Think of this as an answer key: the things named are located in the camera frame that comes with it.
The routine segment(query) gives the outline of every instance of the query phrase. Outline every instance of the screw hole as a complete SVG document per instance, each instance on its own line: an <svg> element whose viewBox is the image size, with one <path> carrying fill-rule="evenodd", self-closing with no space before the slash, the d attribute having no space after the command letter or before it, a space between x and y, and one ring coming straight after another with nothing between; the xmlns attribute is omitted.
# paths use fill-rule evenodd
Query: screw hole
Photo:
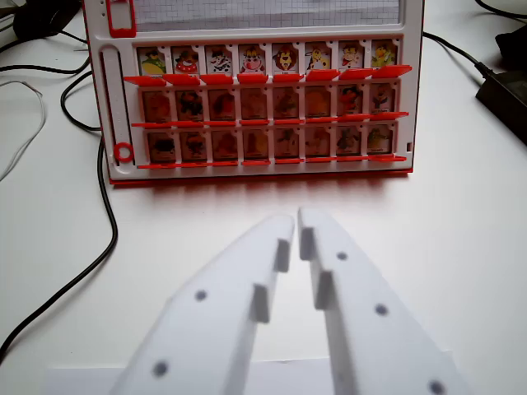
<svg viewBox="0 0 527 395"><path fill-rule="evenodd" d="M388 308L384 306L383 304L379 303L375 307L375 312L378 313L379 315L386 315L388 313Z"/></svg>
<svg viewBox="0 0 527 395"><path fill-rule="evenodd" d="M168 371L168 364L165 361L160 360L154 365L154 369L152 370L152 373L156 377L162 377L166 374L167 371Z"/></svg>
<svg viewBox="0 0 527 395"><path fill-rule="evenodd" d="M202 300L205 300L207 298L207 292L205 292L204 290L199 290L198 292L196 292L196 300L198 302L201 302Z"/></svg>
<svg viewBox="0 0 527 395"><path fill-rule="evenodd" d="M430 388L431 393L435 393L437 395L445 393L445 386L443 386L443 384L441 384L439 381L430 382L428 387Z"/></svg>

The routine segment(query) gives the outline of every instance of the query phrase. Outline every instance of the red plastic frame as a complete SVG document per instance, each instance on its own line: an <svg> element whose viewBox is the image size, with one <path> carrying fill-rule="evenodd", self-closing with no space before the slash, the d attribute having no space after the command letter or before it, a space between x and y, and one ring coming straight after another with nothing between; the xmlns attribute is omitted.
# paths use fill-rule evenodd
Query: red plastic frame
<svg viewBox="0 0 527 395"><path fill-rule="evenodd" d="M110 29L110 35L115 39L124 39L135 37L138 33L138 28L135 24L135 11L133 9L133 0L118 0L119 2L128 2L130 5L130 21L132 27L130 29L114 29L112 23L112 12L111 12L111 0L106 0L106 12L108 15L108 29Z"/></svg>

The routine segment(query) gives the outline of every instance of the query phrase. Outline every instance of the red ring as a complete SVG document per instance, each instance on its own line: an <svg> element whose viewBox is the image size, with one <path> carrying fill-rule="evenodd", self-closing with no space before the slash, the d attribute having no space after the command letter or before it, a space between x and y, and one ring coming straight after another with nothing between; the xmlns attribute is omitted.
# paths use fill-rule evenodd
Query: red ring
<svg viewBox="0 0 527 395"><path fill-rule="evenodd" d="M121 156L121 148L126 148L130 152L128 156ZM118 142L114 146L114 155L117 158L119 162L131 162L133 160L133 147L132 144L128 144L127 142Z"/></svg>

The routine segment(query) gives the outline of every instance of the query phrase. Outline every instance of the cartoon face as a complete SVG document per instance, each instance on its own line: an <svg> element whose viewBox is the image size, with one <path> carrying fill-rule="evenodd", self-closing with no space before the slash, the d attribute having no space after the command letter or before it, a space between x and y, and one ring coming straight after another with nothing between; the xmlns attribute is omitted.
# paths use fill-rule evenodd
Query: cartoon face
<svg viewBox="0 0 527 395"><path fill-rule="evenodd" d="M241 72L262 72L264 62L255 46L248 47L243 53L243 65Z"/></svg>
<svg viewBox="0 0 527 395"><path fill-rule="evenodd" d="M291 45L283 45L273 56L274 62L281 70L291 70L296 65L296 51Z"/></svg>

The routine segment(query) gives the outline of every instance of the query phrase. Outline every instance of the white cable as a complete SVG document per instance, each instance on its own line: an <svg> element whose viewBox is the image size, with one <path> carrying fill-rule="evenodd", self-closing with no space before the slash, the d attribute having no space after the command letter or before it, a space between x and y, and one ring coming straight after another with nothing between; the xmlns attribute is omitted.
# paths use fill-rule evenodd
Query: white cable
<svg viewBox="0 0 527 395"><path fill-rule="evenodd" d="M39 98L39 101L40 101L40 114L41 114L42 119L40 120L40 125L36 129L35 134L33 134L33 136L28 138L20 146L20 148L18 148L18 150L16 150L15 155L13 155L13 157L11 158L11 161L7 165L6 169L0 175L0 182L2 182L3 179L5 179L7 177L7 175L9 173L11 173L11 171L15 168L15 166L18 163L18 161L20 160L20 158L22 158L22 155L24 155L24 152L26 151L27 147L31 144L31 142L35 139L35 137L37 137L37 135L40 133L40 131L42 130L42 128L44 127L44 124L46 122L46 108L44 106L44 101L42 100L42 94L40 92L38 92L33 86L31 86L30 84L28 84L27 82L24 82L24 81L8 81L8 82L4 82L3 84L0 84L0 87L5 86L5 85L9 85L9 84L14 84L14 83L18 83L18 84L22 84L24 86L27 86L28 88L30 88L36 94L36 96Z"/></svg>

